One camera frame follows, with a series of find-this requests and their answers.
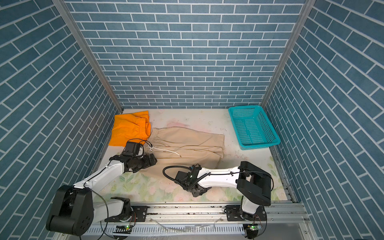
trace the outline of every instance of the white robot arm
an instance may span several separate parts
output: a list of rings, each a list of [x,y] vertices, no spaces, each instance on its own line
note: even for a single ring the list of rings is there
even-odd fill
[[[112,201],[93,205],[93,198],[108,183],[124,172],[137,172],[156,164],[153,154],[144,155],[144,147],[140,143],[127,142],[120,155],[109,159],[104,167],[75,183],[63,185],[53,199],[46,229],[75,236],[84,234],[92,223],[126,222],[132,218],[129,199],[113,197]]]
[[[271,205],[271,175],[249,162],[241,162],[240,166],[230,169],[207,169],[192,166],[190,172],[179,171],[176,178],[171,178],[163,169],[163,174],[179,184],[184,190],[191,192],[194,197],[206,193],[211,187],[234,187],[243,195],[239,216],[245,220],[253,220],[259,206]]]

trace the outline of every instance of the orange shorts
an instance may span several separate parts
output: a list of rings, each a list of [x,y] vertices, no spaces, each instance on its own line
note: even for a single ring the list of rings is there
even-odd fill
[[[115,123],[112,128],[110,146],[125,147],[130,139],[140,138],[147,140],[151,134],[148,111],[115,115]]]

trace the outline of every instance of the brick wallpaper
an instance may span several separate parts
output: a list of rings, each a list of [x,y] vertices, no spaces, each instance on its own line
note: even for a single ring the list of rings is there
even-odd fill
[[[66,1],[124,108],[259,104],[305,0]]]
[[[319,239],[384,239],[383,13],[317,0],[266,108]]]
[[[61,185],[89,175],[116,113],[51,0],[0,0],[0,239],[45,239]]]

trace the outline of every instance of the plastic basket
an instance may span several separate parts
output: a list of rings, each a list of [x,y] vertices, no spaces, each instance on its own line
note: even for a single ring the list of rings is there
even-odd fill
[[[280,138],[261,106],[239,106],[228,109],[242,150],[270,147]]]

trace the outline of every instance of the khaki trousers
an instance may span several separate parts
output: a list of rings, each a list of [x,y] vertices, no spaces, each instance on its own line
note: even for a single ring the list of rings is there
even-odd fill
[[[162,171],[165,167],[179,165],[190,167],[200,164],[202,167],[214,169],[220,159],[224,156],[224,135],[198,132],[183,127],[153,128],[148,139],[152,145],[159,149],[175,151],[173,152],[147,148],[146,153],[153,153],[157,158],[155,166],[142,169],[140,173],[158,179],[167,179]],[[178,171],[187,172],[187,169],[172,168],[167,169],[166,174],[175,178]]]

